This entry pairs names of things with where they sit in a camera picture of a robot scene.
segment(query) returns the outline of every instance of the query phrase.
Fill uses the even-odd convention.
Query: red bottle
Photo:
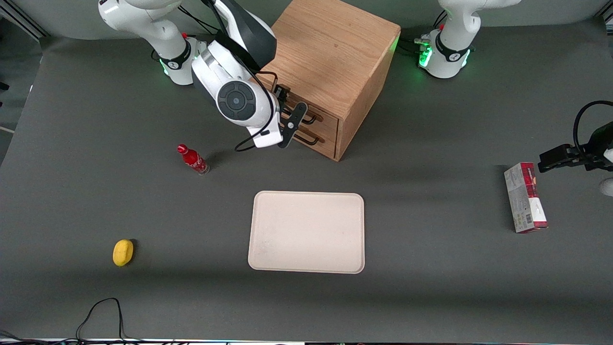
[[[208,173],[209,167],[207,165],[207,162],[205,162],[204,159],[200,157],[198,152],[189,149],[183,144],[177,147],[177,151],[183,157],[183,161],[185,162],[185,164],[189,165],[190,168],[195,170],[198,175],[204,175]]]

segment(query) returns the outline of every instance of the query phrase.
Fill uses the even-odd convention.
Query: wooden drawer cabinet
[[[293,0],[272,29],[276,58],[264,70],[309,106],[297,142],[340,161],[379,96],[400,27],[340,0]],[[261,74],[270,87],[273,77]]]

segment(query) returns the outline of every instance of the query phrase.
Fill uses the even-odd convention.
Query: drawer handle
[[[298,134],[294,134],[294,138],[304,142],[306,145],[309,145],[309,146],[313,146],[313,145],[315,145],[315,144],[317,144],[319,142],[319,138],[318,137],[315,137],[315,140],[313,140],[313,141],[308,141],[305,138],[299,136]]]
[[[312,125],[315,123],[316,120],[317,120],[317,115],[311,115],[311,120],[307,121],[303,118],[302,123],[304,123],[305,125]]]

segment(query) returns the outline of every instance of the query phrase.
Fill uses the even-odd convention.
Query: drawer
[[[290,94],[287,98],[287,105],[293,108],[297,103],[295,99],[296,97]],[[304,120],[310,122],[315,117],[315,121],[310,125],[301,123],[294,135],[294,141],[301,142],[322,155],[334,159],[337,147],[338,120],[311,104],[307,103],[307,105],[309,108]]]

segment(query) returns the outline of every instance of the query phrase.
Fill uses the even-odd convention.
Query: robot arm
[[[500,9],[516,5],[521,0],[439,0],[449,14],[444,29],[434,29],[416,39],[424,45],[419,66],[431,75],[447,79],[454,77],[470,54],[469,46],[481,28],[477,11]]]
[[[200,44],[183,38],[174,23],[163,19],[180,5],[181,0],[100,0],[98,11],[111,28],[147,40],[173,82],[190,85],[191,63],[200,53]]]
[[[268,90],[249,81],[253,73],[248,69],[257,72],[274,59],[276,37],[234,0],[211,0],[211,5],[227,21],[227,36],[217,35],[193,62],[194,86],[228,121],[247,127],[256,147],[281,146],[285,137],[279,127],[281,106]]]
[[[276,37],[271,28],[234,0],[202,2],[211,7],[220,25],[223,26],[221,17],[227,21],[223,34],[218,34],[208,47],[191,37],[184,38],[176,25],[163,19],[181,5],[181,0],[99,0],[98,9],[111,28],[146,39],[173,82],[193,83],[225,118],[247,127],[255,147],[287,147],[308,107],[299,103],[290,112],[283,99],[280,104],[255,78],[254,73],[276,55]],[[289,119],[281,119],[281,111],[290,114]]]

